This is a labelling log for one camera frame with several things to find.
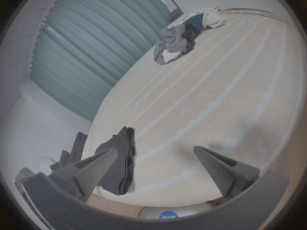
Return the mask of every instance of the beige bed sheet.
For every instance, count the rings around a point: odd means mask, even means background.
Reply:
[[[259,11],[222,10],[193,51],[160,66],[149,50],[105,97],[82,159],[123,126],[135,130],[131,205],[177,207],[221,196],[193,153],[204,146],[264,170],[291,137],[306,97],[306,46],[296,27]]]

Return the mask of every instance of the blue round sticker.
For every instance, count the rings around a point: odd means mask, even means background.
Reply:
[[[160,219],[172,219],[172,218],[178,218],[177,214],[172,211],[165,211],[159,216]]]

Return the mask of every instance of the printed pillowcase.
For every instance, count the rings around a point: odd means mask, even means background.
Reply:
[[[177,25],[181,25],[183,22],[185,22],[186,20],[190,19],[191,17],[198,15],[200,13],[204,13],[204,11],[210,11],[210,12],[218,12],[219,9],[218,7],[213,8],[213,7],[209,7],[209,8],[200,8],[197,10],[194,10],[193,12],[190,13],[185,13],[182,16],[180,16],[177,20],[173,21],[172,23],[170,23],[167,28],[171,28],[173,26],[177,26]]]

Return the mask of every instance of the floor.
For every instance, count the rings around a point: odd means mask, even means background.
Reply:
[[[285,191],[279,204],[268,217],[266,222],[260,229],[265,229],[269,222],[280,212],[285,206],[288,199],[293,195],[297,185],[299,184],[301,177],[307,168],[307,104],[305,104],[300,122],[294,131],[289,143],[278,156],[278,158],[267,168],[273,170],[280,175],[283,175],[289,179],[289,185]],[[212,205],[222,204],[223,198],[210,201]],[[142,206],[128,205],[119,202],[109,201],[101,196],[92,194],[88,200],[88,205],[100,209],[102,211],[113,213],[119,216],[137,218]]]

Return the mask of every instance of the teal curtain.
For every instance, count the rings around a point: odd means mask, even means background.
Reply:
[[[57,0],[33,50],[30,78],[93,121],[103,98],[168,25],[161,0]]]

